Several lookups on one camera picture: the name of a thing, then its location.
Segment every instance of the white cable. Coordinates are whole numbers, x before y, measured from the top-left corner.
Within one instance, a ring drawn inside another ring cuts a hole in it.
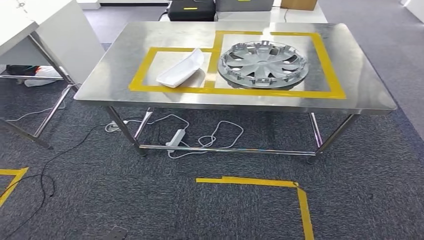
[[[179,117],[179,116],[177,116],[177,115],[174,115],[174,114],[169,114],[169,115],[164,116],[164,117],[162,117],[162,118],[159,118],[159,119],[156,119],[156,120],[154,120],[154,121],[148,122],[147,124],[148,124],[148,125],[152,125],[152,124],[155,124],[156,122],[162,121],[162,120],[167,119],[167,118],[169,118],[169,117],[176,117],[177,119],[179,119],[179,120],[181,120],[181,121],[185,122],[185,123],[187,124],[187,126],[185,126],[185,127],[184,127],[184,130],[186,130],[186,129],[190,126],[190,123],[189,123],[188,121],[186,121],[186,120],[182,119],[181,117]]]
[[[190,123],[189,123],[188,121],[186,121],[185,119],[183,119],[183,118],[181,118],[181,117],[179,117],[179,116],[177,116],[177,115],[174,115],[174,114],[169,114],[169,115],[164,116],[164,117],[162,117],[162,118],[159,118],[159,119],[156,119],[156,120],[154,120],[154,121],[148,122],[147,124],[148,124],[148,125],[153,125],[153,124],[155,124],[155,123],[157,123],[157,122],[159,122],[159,121],[165,120],[165,119],[167,119],[167,118],[169,118],[169,117],[175,117],[175,118],[177,118],[177,119],[179,119],[179,120],[181,120],[181,121],[185,122],[187,125],[184,127],[184,130],[186,130],[186,129],[190,126]],[[139,120],[128,120],[128,121],[127,121],[127,120],[124,120],[124,121],[123,121],[123,123],[124,123],[124,124],[128,124],[129,122],[142,123],[142,121],[139,121]],[[240,128],[240,129],[241,129],[241,132],[240,132],[240,133],[238,134],[238,136],[234,139],[234,141],[231,143],[231,145],[229,145],[229,146],[219,147],[220,149],[229,149],[229,148],[231,148],[232,146],[234,146],[234,144],[236,144],[236,142],[239,140],[239,138],[240,138],[240,137],[243,135],[243,133],[245,132],[245,130],[243,129],[243,127],[241,127],[240,125],[237,125],[237,124],[235,124],[235,123],[233,123],[233,122],[230,122],[230,121],[220,121],[220,122],[218,122],[218,124],[216,125],[215,130],[212,132],[212,134],[211,134],[211,135],[201,136],[201,137],[199,137],[199,138],[197,139],[197,142],[201,145],[201,148],[207,148],[207,147],[210,147],[210,146],[212,146],[212,145],[215,143],[215,141],[217,140],[217,138],[215,137],[215,134],[217,133],[217,131],[218,131],[218,129],[220,128],[220,125],[221,125],[222,123],[228,123],[228,124],[234,125],[234,126],[236,126],[236,127]],[[118,131],[118,130],[119,130],[119,127],[117,126],[117,124],[116,124],[114,121],[112,121],[111,123],[109,123],[108,125],[106,125],[106,126],[104,127],[104,130],[105,130],[106,132],[108,132],[108,133],[113,133],[113,132],[115,132],[115,131]],[[202,139],[204,139],[204,138],[210,138],[210,141],[209,141],[209,142],[207,142],[207,143],[205,143],[205,144],[203,144]],[[190,145],[188,145],[187,143],[185,143],[185,142],[183,142],[183,141],[180,141],[180,143],[184,144],[186,147],[189,147],[189,148],[191,147]],[[169,158],[171,158],[171,159],[179,159],[179,158],[182,158],[182,157],[187,156],[187,155],[191,155],[191,154],[205,154],[205,153],[207,153],[207,152],[208,152],[208,151],[201,151],[201,152],[188,152],[188,153],[185,153],[185,154],[180,155],[180,156],[171,156],[170,152],[168,151],[168,157],[169,157]]]
[[[201,148],[207,148],[207,147],[210,147],[210,146],[212,146],[212,145],[214,144],[214,142],[217,140],[217,138],[215,137],[215,134],[217,133],[218,129],[220,128],[221,123],[228,123],[228,124],[234,125],[234,126],[236,126],[236,127],[240,128],[240,129],[241,129],[241,132],[240,132],[240,133],[238,134],[238,136],[234,139],[234,141],[231,143],[231,145],[229,145],[229,146],[219,147],[220,149],[229,149],[229,148],[231,148],[232,146],[234,146],[234,144],[236,144],[236,142],[239,140],[239,138],[240,138],[240,137],[243,135],[243,133],[245,132],[245,130],[244,130],[244,129],[240,126],[240,125],[237,125],[237,124],[235,124],[235,123],[233,123],[233,122],[230,122],[230,121],[220,121],[220,122],[218,122],[218,124],[216,125],[216,128],[215,128],[215,130],[213,131],[213,133],[212,133],[211,135],[201,136],[201,137],[199,137],[199,138],[197,139],[197,142],[201,145]],[[202,141],[201,141],[201,139],[204,139],[204,138],[210,138],[210,142],[208,142],[208,143],[206,143],[206,144],[203,144],[203,143],[202,143]],[[187,143],[185,143],[185,142],[183,142],[183,141],[181,141],[181,143],[182,143],[182,144],[184,144],[184,145],[185,145],[185,146],[187,146],[187,147],[190,147]],[[185,156],[187,156],[187,155],[191,155],[191,154],[205,154],[205,153],[207,153],[207,152],[208,152],[208,151],[201,151],[201,152],[188,152],[188,153],[183,154],[183,155],[180,155],[180,156],[171,156],[171,153],[170,153],[170,152],[168,152],[168,157],[169,157],[169,158],[171,158],[171,159],[179,159],[179,158],[185,157]]]
[[[159,119],[156,119],[156,120],[154,120],[154,121],[148,122],[147,124],[148,124],[148,125],[152,125],[152,124],[155,124],[156,122],[159,122],[159,121],[165,120],[165,119],[167,119],[167,118],[169,118],[169,117],[175,117],[175,118],[177,118],[177,119],[179,119],[179,120],[181,120],[181,121],[185,122],[185,123],[187,124],[187,126],[185,126],[185,127],[184,127],[184,130],[186,130],[186,129],[190,126],[190,123],[189,123],[188,121],[186,121],[186,120],[182,119],[181,117],[179,117],[179,116],[177,116],[177,115],[174,115],[174,114],[169,114],[169,115],[164,116],[164,117],[162,117],[162,118],[159,118]],[[127,120],[124,120],[124,121],[123,121],[123,123],[124,123],[124,124],[130,123],[130,122],[142,123],[142,121],[139,121],[139,120],[128,120],[128,121],[127,121]],[[108,133],[113,133],[113,132],[115,132],[115,131],[118,131],[118,130],[119,130],[119,127],[117,126],[117,124],[115,123],[115,121],[112,121],[111,123],[109,123],[108,125],[106,125],[106,126],[104,127],[104,130],[105,130],[106,132],[108,132]]]
[[[62,93],[60,94],[61,96],[64,94],[64,92],[67,90],[67,89],[69,89],[70,87],[72,87],[72,86],[75,86],[75,85],[77,85],[77,84],[81,84],[81,83],[75,83],[75,84],[72,84],[72,85],[68,85],[63,91],[62,91]],[[66,104],[65,104],[65,100],[63,100],[63,106],[59,106],[57,109],[65,109],[65,107],[66,107]],[[19,120],[21,120],[21,119],[23,119],[23,118],[25,118],[26,116],[29,116],[29,115],[32,115],[32,114],[40,114],[40,113],[44,113],[44,112],[46,112],[46,111],[49,111],[49,110],[52,110],[53,109],[53,107],[50,107],[50,108],[46,108],[46,109],[44,109],[44,110],[41,110],[41,111],[34,111],[34,112],[30,112],[30,113],[27,113],[27,114],[25,114],[25,115],[23,115],[23,116],[21,116],[20,118],[17,118],[17,119],[10,119],[10,120],[6,120],[6,122],[17,122],[17,121],[19,121]]]

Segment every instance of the black bag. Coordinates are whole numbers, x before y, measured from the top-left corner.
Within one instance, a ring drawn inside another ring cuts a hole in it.
[[[6,72],[9,75],[35,76],[38,68],[31,65],[6,65]]]
[[[215,13],[214,0],[173,0],[168,17],[171,22],[214,22]]]

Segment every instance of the stainless steel table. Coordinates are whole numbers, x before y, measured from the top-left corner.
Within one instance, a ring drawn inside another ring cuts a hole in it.
[[[291,89],[244,89],[217,72],[219,56],[236,43],[271,41],[298,49],[309,73]],[[182,86],[168,88],[155,79],[193,48],[205,62]],[[396,109],[392,97],[344,24],[229,22],[129,23],[74,97],[105,106],[124,135],[144,149],[267,153],[318,156],[359,115],[386,115]],[[149,107],[135,134],[115,106]],[[138,137],[153,107],[309,113],[317,148],[313,151],[222,149],[145,145]],[[343,113],[347,118],[323,140],[314,113]]]

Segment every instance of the gray box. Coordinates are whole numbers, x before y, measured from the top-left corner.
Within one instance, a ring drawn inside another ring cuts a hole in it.
[[[217,12],[271,11],[274,0],[215,0]]]

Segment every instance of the silver hubcap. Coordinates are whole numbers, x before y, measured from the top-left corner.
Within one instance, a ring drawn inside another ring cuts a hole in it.
[[[281,88],[308,74],[307,60],[292,46],[269,41],[237,43],[221,55],[219,73],[249,88]]]

